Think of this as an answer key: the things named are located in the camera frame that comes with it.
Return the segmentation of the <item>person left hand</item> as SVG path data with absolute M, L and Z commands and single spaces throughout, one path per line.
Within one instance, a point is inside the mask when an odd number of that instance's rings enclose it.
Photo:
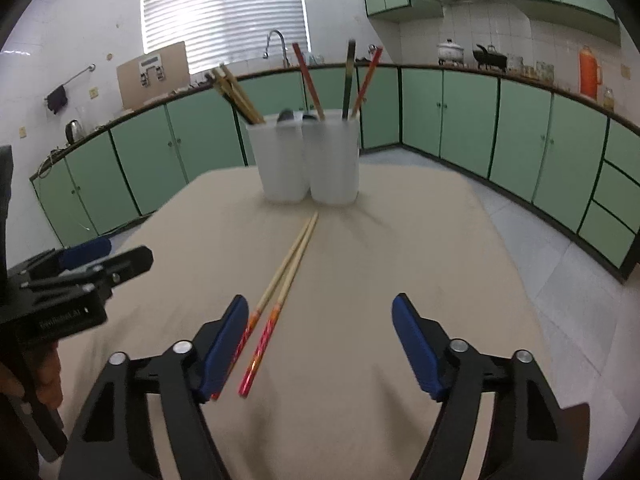
M 63 402 L 61 361 L 58 342 L 35 348 L 24 353 L 24 358 L 35 382 L 35 393 L 40 403 L 50 410 L 57 410 Z M 7 396 L 24 396 L 23 384 L 4 365 L 1 365 L 0 388 Z

